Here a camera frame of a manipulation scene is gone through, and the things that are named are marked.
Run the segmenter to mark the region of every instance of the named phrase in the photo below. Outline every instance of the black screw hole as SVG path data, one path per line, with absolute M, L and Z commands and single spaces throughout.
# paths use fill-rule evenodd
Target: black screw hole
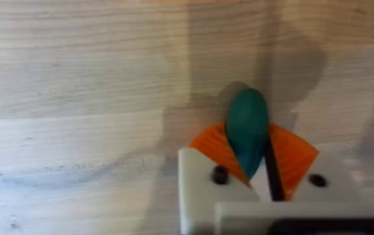
M 216 166 L 211 173 L 211 179 L 218 185 L 228 183 L 228 169 L 224 166 Z
M 320 174 L 310 174 L 309 181 L 312 185 L 316 187 L 327 187 L 328 180 Z

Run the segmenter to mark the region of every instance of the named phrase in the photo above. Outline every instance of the green egg-shaped object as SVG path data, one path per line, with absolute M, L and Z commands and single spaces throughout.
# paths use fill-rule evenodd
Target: green egg-shaped object
M 248 179 L 257 171 L 268 141 L 268 107 L 262 93 L 244 89 L 230 104 L 225 120 L 228 141 Z

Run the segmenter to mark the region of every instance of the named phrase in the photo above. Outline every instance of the wood grain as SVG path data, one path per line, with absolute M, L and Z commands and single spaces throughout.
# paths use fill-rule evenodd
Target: wood grain
M 177 234 L 244 84 L 374 201 L 374 1 L 0 0 L 0 234 Z

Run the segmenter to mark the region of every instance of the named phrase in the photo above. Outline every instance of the wooden table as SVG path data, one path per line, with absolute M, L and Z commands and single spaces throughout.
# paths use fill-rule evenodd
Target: wooden table
M 0 234 L 177 234 L 244 84 L 374 201 L 374 1 L 0 0 Z

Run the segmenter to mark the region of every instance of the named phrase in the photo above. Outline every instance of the green object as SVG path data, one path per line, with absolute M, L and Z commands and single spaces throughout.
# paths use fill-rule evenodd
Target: green object
M 257 171 L 268 141 L 268 107 L 255 89 L 241 91 L 226 116 L 226 135 L 248 179 Z

